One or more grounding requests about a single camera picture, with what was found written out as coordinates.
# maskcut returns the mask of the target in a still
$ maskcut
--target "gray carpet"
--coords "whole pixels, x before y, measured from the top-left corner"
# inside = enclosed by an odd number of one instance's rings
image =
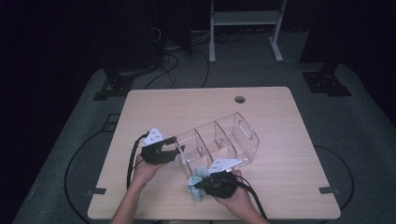
[[[335,75],[352,96],[329,97],[311,93],[302,72],[318,71],[321,64],[300,64],[300,54],[307,33],[286,33],[279,36],[279,47],[285,59],[277,63],[268,43],[268,34],[245,35],[245,39],[216,45],[217,62],[210,64],[205,88],[286,86],[290,88],[306,129],[331,186],[336,200],[343,206],[354,190],[340,218],[329,223],[395,223],[396,221],[396,129],[361,85],[356,74],[340,65]],[[194,47],[208,56],[207,44]],[[172,53],[178,58],[171,75],[152,82],[149,89],[201,88],[207,63],[194,51]],[[163,57],[163,66],[171,68],[176,59]],[[133,89],[145,89],[161,74],[157,69],[138,77]],[[125,97],[110,97],[93,101],[106,79],[103,70],[92,75],[85,91],[31,192],[26,198],[15,223],[83,223],[70,207],[64,194],[64,176],[69,162],[67,191],[76,210],[87,218],[92,190],[100,174],[112,132],[99,133],[78,154],[76,151],[93,134],[100,131],[109,114],[122,110]],[[108,220],[90,220],[107,223]],[[275,220],[273,223],[319,223],[319,220]]]

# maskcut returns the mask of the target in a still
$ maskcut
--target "table top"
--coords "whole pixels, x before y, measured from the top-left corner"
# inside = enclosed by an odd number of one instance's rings
[[[239,104],[235,97],[246,101]],[[291,92],[286,87],[130,91],[122,109],[97,188],[90,218],[112,218],[126,192],[134,141],[157,128],[165,138],[240,113],[258,135],[252,163],[240,168],[269,219],[335,219],[341,212]],[[143,189],[135,218],[237,220],[213,197],[195,202],[178,160],[166,164]]]

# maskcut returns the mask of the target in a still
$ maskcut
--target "cable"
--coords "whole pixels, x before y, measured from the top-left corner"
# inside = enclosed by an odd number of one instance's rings
[[[66,196],[67,202],[69,203],[70,207],[73,209],[73,211],[78,215],[78,217],[81,218],[81,220],[84,221],[84,223],[90,224],[91,222],[85,218],[78,210],[77,208],[73,205],[70,196],[69,196],[69,192],[67,190],[67,177],[69,174],[69,170],[70,170],[70,166],[73,163],[73,160],[75,159],[75,157],[77,156],[77,154],[85,147],[85,145],[88,144],[88,142],[90,142],[96,135],[98,135],[99,133],[110,133],[110,131],[107,131],[106,129],[116,125],[117,126],[117,122],[110,122],[110,116],[112,115],[116,115],[116,114],[109,114],[107,116],[107,120],[106,123],[103,125],[102,129],[96,133],[94,133],[91,137],[89,137],[87,140],[85,140],[85,142],[77,149],[77,151],[73,154],[72,158],[70,159],[69,163],[67,164],[67,168],[66,171],[64,173],[64,195]]]
[[[70,166],[74,160],[74,158],[77,156],[77,154],[84,148],[85,145],[87,145],[87,143],[89,141],[91,141],[96,135],[98,135],[99,133],[101,133],[103,130],[100,130],[99,132],[93,134],[90,138],[88,138],[79,148],[78,150],[74,153],[72,159],[69,161],[69,163],[67,164],[67,168],[66,168],[66,173],[64,174],[64,194],[66,196],[67,202],[69,203],[70,207],[73,209],[73,211],[85,222],[85,223],[90,223],[89,220],[87,220],[78,210],[77,208],[73,205],[73,203],[71,202],[71,199],[69,197],[69,192],[67,190],[67,175],[69,173],[69,169]]]
[[[159,77],[161,77],[161,76],[163,76],[163,75],[165,75],[165,74],[168,74],[170,71],[174,70],[174,69],[177,67],[177,65],[178,65],[178,58],[177,58],[176,56],[172,55],[172,54],[169,54],[168,56],[171,56],[171,57],[173,57],[173,58],[176,59],[175,65],[174,65],[173,67],[171,67],[171,69],[165,70],[165,72],[163,72],[163,73],[159,74],[158,76],[156,76],[155,78],[153,78],[153,79],[146,85],[145,90],[147,90],[147,89],[149,88],[149,85],[151,85],[151,83],[153,83],[157,78],[159,78]]]
[[[136,154],[136,149],[137,146],[139,145],[139,142],[142,138],[146,138],[149,135],[149,132],[142,134],[142,136],[140,136],[139,138],[137,138],[136,141],[134,141],[134,148],[132,149],[131,152],[131,157],[129,158],[129,166],[128,166],[128,173],[126,176],[126,188],[128,189],[129,186],[131,185],[131,174],[132,174],[132,170],[136,167],[136,165],[138,165],[140,162],[138,162],[135,166],[134,166],[134,156]]]
[[[257,207],[259,208],[260,213],[262,214],[262,217],[265,218],[266,220],[268,220],[267,215],[265,215],[264,209],[262,208],[262,204],[260,203],[260,199],[259,199],[259,197],[257,196],[256,191],[254,191],[254,189],[253,189],[252,187],[250,187],[250,184],[249,184],[249,186],[248,186],[248,185],[246,185],[246,184],[244,184],[244,183],[242,183],[242,182],[239,182],[239,181],[232,181],[232,180],[229,180],[229,179],[220,179],[219,181],[225,182],[225,183],[230,183],[230,184],[236,185],[236,186],[238,186],[238,187],[241,187],[241,188],[243,188],[243,189],[246,189],[246,190],[253,196],[254,201],[256,202]]]
[[[206,55],[204,53],[202,53],[201,51],[199,51],[198,49],[193,49],[192,51],[200,53],[202,56],[204,56],[205,61],[206,61],[206,66],[207,66],[206,76],[205,76],[204,83],[202,83],[202,86],[201,86],[201,88],[203,88],[204,85],[206,84],[207,78],[209,77],[209,60],[207,59]]]
[[[340,207],[340,210],[342,211],[345,207],[347,207],[347,205],[350,203],[350,201],[352,200],[352,198],[353,198],[353,195],[354,195],[354,192],[355,192],[355,180],[354,180],[354,178],[353,178],[353,174],[352,174],[352,172],[350,171],[350,168],[349,168],[349,166],[347,165],[347,163],[337,154],[337,153],[335,153],[334,151],[332,151],[332,150],[330,150],[330,149],[328,149],[328,148],[326,148],[326,147],[323,147],[323,146],[314,146],[314,148],[320,148],[320,149],[322,149],[322,150],[325,150],[325,151],[328,151],[328,152],[330,152],[330,153],[332,153],[341,163],[343,163],[344,164],[344,166],[345,166],[345,168],[346,168],[346,170],[347,170],[347,172],[348,172],[348,174],[349,174],[349,178],[350,178],[350,187],[351,187],[351,190],[350,190],[350,194],[349,194],[349,196],[348,196],[348,198],[346,199],[346,201],[343,203],[343,205],[341,205],[341,207]],[[326,223],[326,222],[328,222],[329,220],[325,220],[325,221],[322,221],[322,222],[319,222],[320,224],[322,224],[322,223]]]

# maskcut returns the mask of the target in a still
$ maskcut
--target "transparent acrylic box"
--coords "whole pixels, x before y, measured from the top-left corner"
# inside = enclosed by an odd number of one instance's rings
[[[235,169],[253,161],[260,140],[238,113],[214,120],[177,136],[178,158],[188,177],[216,159],[241,159]]]

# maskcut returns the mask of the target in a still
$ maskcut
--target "hand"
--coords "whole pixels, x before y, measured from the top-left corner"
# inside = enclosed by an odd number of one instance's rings
[[[157,171],[165,166],[167,163],[153,165],[149,164],[143,160],[142,156],[139,154],[136,156],[134,161],[134,177],[132,178],[132,183],[139,184],[141,186],[146,186],[147,183],[155,176]]]
[[[145,162],[139,154],[135,159],[134,177],[131,185],[125,193],[119,208],[117,209],[111,223],[123,224],[133,223],[134,214],[136,213],[137,203],[139,201],[140,192],[147,185],[147,183],[155,176],[157,171],[165,166],[164,164],[152,165]]]
[[[243,182],[242,178],[240,177],[242,176],[241,171],[235,170],[233,171],[233,174],[236,175],[237,181]],[[232,214],[248,223],[268,223],[254,208],[246,189],[238,187],[236,188],[233,196],[230,198],[222,199],[215,197],[215,199],[228,208]]]

